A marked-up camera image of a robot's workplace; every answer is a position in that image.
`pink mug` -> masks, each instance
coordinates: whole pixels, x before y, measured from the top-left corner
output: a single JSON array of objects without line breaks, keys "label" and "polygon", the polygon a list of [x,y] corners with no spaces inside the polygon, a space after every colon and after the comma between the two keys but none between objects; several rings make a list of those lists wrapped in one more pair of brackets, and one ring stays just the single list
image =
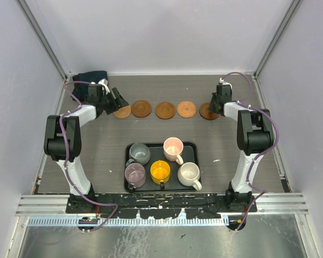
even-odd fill
[{"label": "pink mug", "polygon": [[163,148],[164,156],[168,160],[175,161],[180,165],[183,164],[183,159],[181,157],[183,151],[183,142],[180,139],[176,137],[166,139],[166,141],[164,141]]}]

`coaster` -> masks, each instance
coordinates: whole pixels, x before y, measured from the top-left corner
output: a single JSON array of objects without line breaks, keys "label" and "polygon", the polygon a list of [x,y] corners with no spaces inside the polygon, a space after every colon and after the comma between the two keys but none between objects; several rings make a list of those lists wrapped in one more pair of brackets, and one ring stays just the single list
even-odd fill
[{"label": "coaster", "polygon": [[131,112],[136,117],[147,117],[152,111],[151,104],[148,101],[137,101],[131,107]]},{"label": "coaster", "polygon": [[181,117],[193,117],[196,114],[196,106],[190,101],[183,101],[178,104],[177,112]]},{"label": "coaster", "polygon": [[161,102],[156,107],[156,115],[161,119],[170,119],[176,114],[176,108],[170,102]]},{"label": "coaster", "polygon": [[200,106],[200,115],[207,120],[215,120],[219,117],[219,114],[209,111],[209,102],[205,102]]},{"label": "coaster", "polygon": [[119,110],[114,112],[114,116],[117,118],[126,118],[131,113],[131,107],[130,106],[124,106],[120,108]]}]

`mug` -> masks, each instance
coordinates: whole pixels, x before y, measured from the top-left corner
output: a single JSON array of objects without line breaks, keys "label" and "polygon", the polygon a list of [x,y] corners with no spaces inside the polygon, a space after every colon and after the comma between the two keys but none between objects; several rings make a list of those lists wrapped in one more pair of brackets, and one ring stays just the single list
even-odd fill
[{"label": "mug", "polygon": [[126,167],[133,162],[145,165],[150,160],[151,152],[144,144],[133,144],[129,149],[129,157]]},{"label": "mug", "polygon": [[134,191],[135,188],[142,187],[146,182],[146,172],[144,167],[138,163],[132,163],[124,171],[124,177],[129,183],[129,188]]},{"label": "mug", "polygon": [[170,161],[175,161],[178,164],[183,164],[183,159],[181,157],[183,151],[183,142],[176,138],[171,137],[164,141],[163,145],[164,156]]},{"label": "mug", "polygon": [[151,178],[160,188],[164,189],[164,184],[168,182],[171,175],[171,168],[164,160],[158,160],[151,166]]},{"label": "mug", "polygon": [[202,185],[199,179],[200,169],[195,163],[184,163],[178,169],[178,180],[181,182],[182,185],[185,185],[187,187],[193,187],[197,191],[200,191],[202,189]]}]

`black tray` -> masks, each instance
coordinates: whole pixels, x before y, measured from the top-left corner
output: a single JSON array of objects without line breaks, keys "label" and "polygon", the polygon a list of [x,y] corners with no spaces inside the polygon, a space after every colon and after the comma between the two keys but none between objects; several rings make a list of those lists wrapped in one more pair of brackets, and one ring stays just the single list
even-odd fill
[{"label": "black tray", "polygon": [[[145,172],[146,172],[146,183],[142,187],[135,189],[134,193],[196,191],[193,187],[186,187],[185,185],[182,185],[178,181],[177,173],[180,165],[178,165],[175,161],[169,161],[165,158],[163,144],[164,144],[163,142],[145,144],[150,149],[150,152],[151,152],[150,161],[144,165]],[[127,148],[125,149],[124,164],[126,164],[126,162],[129,160],[129,150],[132,145],[133,144],[128,145]],[[183,145],[184,145],[184,148],[183,148],[182,158],[184,163],[193,162],[196,165],[198,165],[198,167],[200,167],[199,158],[198,158],[198,149],[196,145],[193,142],[189,142],[189,141],[184,141]],[[166,161],[171,168],[171,176],[169,181],[165,184],[164,190],[160,188],[160,185],[157,185],[155,182],[153,182],[151,178],[150,168],[152,164],[157,160]],[[124,176],[123,178],[124,178],[124,190],[127,192],[131,192],[131,190],[129,190],[129,183],[127,182]]]}]

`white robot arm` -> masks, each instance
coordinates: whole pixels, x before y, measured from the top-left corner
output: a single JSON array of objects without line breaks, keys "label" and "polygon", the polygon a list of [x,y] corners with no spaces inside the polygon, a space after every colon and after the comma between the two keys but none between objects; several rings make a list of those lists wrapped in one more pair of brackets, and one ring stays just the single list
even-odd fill
[{"label": "white robot arm", "polygon": [[[264,151],[274,142],[271,121],[260,112],[232,102],[232,85],[220,79],[209,105],[210,112],[221,114],[237,122],[237,145],[240,159],[237,171],[226,190],[226,201],[250,203],[252,181]],[[270,116],[267,109],[262,111]]]},{"label": "white robot arm", "polygon": [[[235,102],[228,102],[224,105],[224,116],[230,117],[233,120],[238,121],[238,112],[240,110],[248,110],[249,112],[253,112],[253,110],[239,106]],[[237,171],[234,178],[231,181],[232,188],[235,192],[245,193],[252,191],[252,188],[249,185],[249,183],[252,184],[258,164],[264,156],[261,155],[257,158],[257,160],[254,161],[254,158],[258,154],[259,153],[251,153],[250,155],[247,155],[243,150],[240,151],[240,158],[238,162]],[[255,164],[250,172],[249,181],[247,181],[248,171],[253,162]]]},{"label": "white robot arm", "polygon": [[[77,189],[83,194],[94,197],[94,190],[90,181],[86,178],[80,161],[81,152],[81,134],[80,128],[86,123],[95,120],[98,116],[105,111],[111,114],[119,108],[129,105],[116,88],[111,91],[106,86],[107,81],[100,81],[98,84],[90,84],[88,87],[88,96],[86,103],[76,112],[64,116],[63,124],[66,130],[66,135],[69,144],[69,161],[67,162],[68,174]],[[51,156],[60,166],[64,174],[65,160],[66,160],[66,147],[61,135],[59,125],[60,116],[49,116],[47,118],[45,139],[44,139],[44,152]],[[80,194],[68,182],[71,195],[79,196]]]}]

